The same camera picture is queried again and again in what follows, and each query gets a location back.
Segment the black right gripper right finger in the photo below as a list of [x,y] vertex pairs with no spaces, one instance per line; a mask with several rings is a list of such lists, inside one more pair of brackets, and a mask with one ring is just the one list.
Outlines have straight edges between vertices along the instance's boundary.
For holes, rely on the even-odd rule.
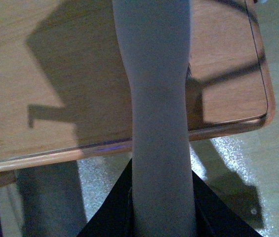
[[259,237],[196,173],[193,188],[199,237]]

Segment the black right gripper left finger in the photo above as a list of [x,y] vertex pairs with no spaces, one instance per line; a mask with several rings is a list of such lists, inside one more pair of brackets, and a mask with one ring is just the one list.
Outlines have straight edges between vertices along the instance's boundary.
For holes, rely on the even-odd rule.
[[130,160],[79,237],[133,237],[132,161]]

